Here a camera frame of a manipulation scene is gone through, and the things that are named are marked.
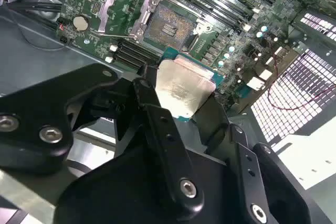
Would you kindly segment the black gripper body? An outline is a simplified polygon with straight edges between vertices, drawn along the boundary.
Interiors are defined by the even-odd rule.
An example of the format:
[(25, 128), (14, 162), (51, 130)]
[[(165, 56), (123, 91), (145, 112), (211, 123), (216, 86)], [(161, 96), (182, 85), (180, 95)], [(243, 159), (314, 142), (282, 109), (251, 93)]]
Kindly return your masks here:
[[(223, 162), (187, 151), (205, 203), (191, 223), (244, 223), (232, 173)], [(54, 223), (177, 223), (166, 205), (158, 168), (137, 147), (71, 183), (59, 198)]]

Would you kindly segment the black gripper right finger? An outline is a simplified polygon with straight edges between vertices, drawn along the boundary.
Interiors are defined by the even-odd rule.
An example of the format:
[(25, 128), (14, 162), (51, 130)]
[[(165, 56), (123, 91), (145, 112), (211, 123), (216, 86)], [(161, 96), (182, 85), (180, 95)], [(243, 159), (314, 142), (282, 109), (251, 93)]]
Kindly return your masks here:
[(212, 94), (195, 113), (205, 153), (223, 161), (233, 185), (239, 223), (331, 223), (278, 155), (266, 144), (249, 146)]

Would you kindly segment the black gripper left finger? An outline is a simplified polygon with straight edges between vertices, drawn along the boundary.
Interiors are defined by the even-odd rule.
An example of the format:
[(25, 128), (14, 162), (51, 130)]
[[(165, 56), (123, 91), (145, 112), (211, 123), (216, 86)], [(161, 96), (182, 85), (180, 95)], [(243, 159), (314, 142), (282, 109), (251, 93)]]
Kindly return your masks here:
[(153, 86), (143, 78), (120, 79), (98, 63), (1, 98), (1, 167), (55, 173), (73, 146), (73, 132), (101, 117), (114, 120), (117, 142), (124, 145), (119, 156), (137, 147), (147, 150), (177, 220), (201, 212), (198, 176)]

